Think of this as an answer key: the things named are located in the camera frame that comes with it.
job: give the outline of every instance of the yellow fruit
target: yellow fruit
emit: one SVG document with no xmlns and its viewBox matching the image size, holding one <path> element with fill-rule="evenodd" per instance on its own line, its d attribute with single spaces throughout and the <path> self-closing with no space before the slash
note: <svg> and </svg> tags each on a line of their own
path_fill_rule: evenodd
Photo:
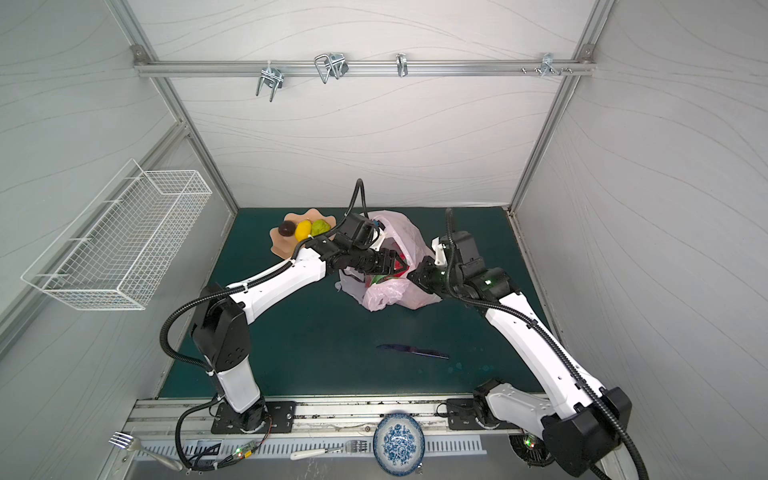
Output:
<svg viewBox="0 0 768 480">
<path fill-rule="evenodd" d="M 293 233 L 293 236 L 298 240 L 299 242 L 301 240 L 304 240 L 310 235 L 310 232 L 312 231 L 312 222 L 309 220 L 304 220 L 303 222 L 296 225 L 296 231 Z"/>
</svg>

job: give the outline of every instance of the green fruit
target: green fruit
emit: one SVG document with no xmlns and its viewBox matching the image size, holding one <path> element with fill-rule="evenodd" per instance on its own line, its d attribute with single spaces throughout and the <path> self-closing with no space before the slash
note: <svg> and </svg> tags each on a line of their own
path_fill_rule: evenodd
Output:
<svg viewBox="0 0 768 480">
<path fill-rule="evenodd" d="M 325 232 L 327 232 L 330 229 L 331 229 L 331 226 L 328 224 L 328 222 L 326 222 L 325 220 L 323 220 L 321 218 L 319 220 L 315 220 L 312 223 L 312 233 L 311 234 L 312 234 L 313 237 L 317 237 L 318 235 L 320 235 L 322 233 L 325 233 Z"/>
</svg>

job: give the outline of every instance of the plastic bag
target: plastic bag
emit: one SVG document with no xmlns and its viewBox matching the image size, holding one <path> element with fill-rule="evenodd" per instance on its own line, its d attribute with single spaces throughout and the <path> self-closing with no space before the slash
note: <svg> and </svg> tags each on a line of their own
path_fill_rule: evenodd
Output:
<svg viewBox="0 0 768 480">
<path fill-rule="evenodd" d="M 400 278 L 390 278 L 371 284 L 373 280 L 371 276 L 346 268 L 339 271 L 341 280 L 336 284 L 336 288 L 355 297 L 360 305 L 372 312 L 393 303 L 416 310 L 424 305 L 439 302 L 439 296 L 425 293 L 406 278 L 411 270 L 419 266 L 424 257 L 435 256 L 424 243 L 419 229 L 408 220 L 408 217 L 398 212 L 381 210 L 370 212 L 369 216 L 371 220 L 378 220 L 384 224 L 386 239 L 383 246 L 387 247 L 386 242 L 393 241 L 396 244 L 396 250 L 405 257 L 408 270 Z"/>
</svg>

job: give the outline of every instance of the fork with white handle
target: fork with white handle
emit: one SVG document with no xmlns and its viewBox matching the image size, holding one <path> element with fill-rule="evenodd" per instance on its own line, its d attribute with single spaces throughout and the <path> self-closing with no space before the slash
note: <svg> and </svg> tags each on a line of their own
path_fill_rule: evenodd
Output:
<svg viewBox="0 0 768 480">
<path fill-rule="evenodd" d="M 300 458 L 317 457 L 324 453 L 364 453 L 366 451 L 368 451 L 368 442 L 366 440 L 349 440 L 344 446 L 336 447 L 334 449 L 300 450 L 290 454 L 290 459 L 299 460 Z"/>
</svg>

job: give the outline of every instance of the metal hook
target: metal hook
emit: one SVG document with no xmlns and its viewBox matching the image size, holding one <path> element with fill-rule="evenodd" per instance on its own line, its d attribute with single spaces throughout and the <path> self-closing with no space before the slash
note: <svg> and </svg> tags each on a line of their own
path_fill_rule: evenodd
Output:
<svg viewBox="0 0 768 480">
<path fill-rule="evenodd" d="M 397 76 L 398 77 L 405 77 L 408 75 L 408 58 L 406 58 L 406 54 L 404 53 L 398 53 L 396 57 L 397 61 Z"/>
<path fill-rule="evenodd" d="M 562 70 L 555 70 L 554 67 L 552 67 L 553 61 L 554 58 L 552 57 L 551 53 L 544 55 L 544 57 L 541 59 L 541 67 L 536 69 L 539 76 L 544 77 L 549 74 L 560 75 L 563 73 Z"/>
<path fill-rule="evenodd" d="M 346 59 L 343 53 L 324 53 L 315 57 L 315 68 L 317 73 L 320 74 L 320 80 L 323 83 L 328 83 L 328 79 L 333 73 L 333 77 L 339 80 L 349 71 L 349 66 L 346 64 Z"/>
<path fill-rule="evenodd" d="M 262 69 L 259 83 L 256 86 L 257 97 L 259 96 L 262 85 L 266 85 L 272 89 L 270 92 L 270 101 L 274 100 L 277 89 L 283 87 L 283 74 L 280 73 L 280 70 L 272 68 L 268 63 L 266 68 Z"/>
</svg>

